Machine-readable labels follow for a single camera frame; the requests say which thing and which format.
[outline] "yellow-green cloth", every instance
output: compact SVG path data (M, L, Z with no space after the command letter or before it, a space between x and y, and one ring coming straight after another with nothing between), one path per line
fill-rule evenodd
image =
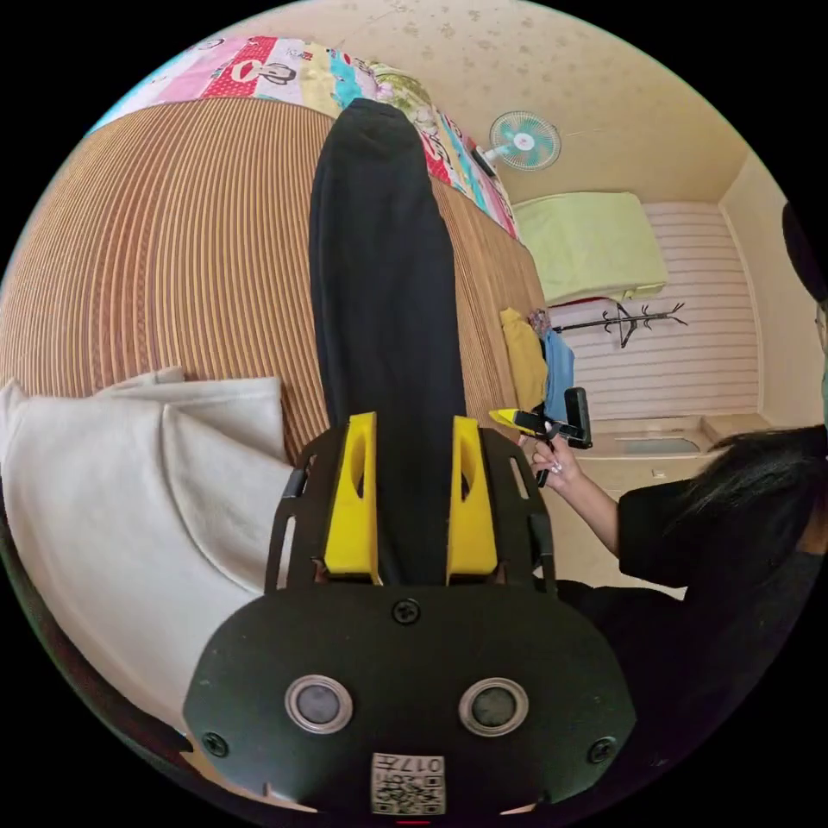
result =
M516 204L524 244L549 304L635 298L667 283L656 235L631 192L568 192Z

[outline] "colorful quilt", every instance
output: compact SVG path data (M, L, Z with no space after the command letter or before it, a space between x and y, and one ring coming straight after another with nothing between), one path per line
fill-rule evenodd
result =
M269 98L332 118L356 97L396 106L420 134L430 174L464 193L518 238L503 186L480 170L470 153L473 143L437 110L415 78L318 43L263 36L198 43L141 81L91 131L148 106L207 97Z

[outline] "white cloth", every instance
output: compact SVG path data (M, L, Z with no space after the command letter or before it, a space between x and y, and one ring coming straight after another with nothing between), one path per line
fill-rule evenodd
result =
M262 594L285 462L277 379L145 374L94 397L0 392L11 534L49 611L177 730L216 628Z

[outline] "qr code label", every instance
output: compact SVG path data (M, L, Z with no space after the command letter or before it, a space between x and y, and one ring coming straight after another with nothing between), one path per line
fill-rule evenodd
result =
M446 812L445 760L442 756L375 753L371 766L374 813L434 816Z

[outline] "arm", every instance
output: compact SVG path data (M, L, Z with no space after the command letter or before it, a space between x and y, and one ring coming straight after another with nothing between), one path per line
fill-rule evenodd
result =
M567 441L556 436L551 447L539 442L531 461L534 472L549 470L546 485L560 494L618 557L618 504L580 470Z
M618 504L583 473L557 492L618 557Z
M622 573L665 587L686 587L699 564L699 545L670 529L687 481L645 486L616 503L580 469L567 441L527 445L532 470L549 470L546 485L557 492L618 558Z

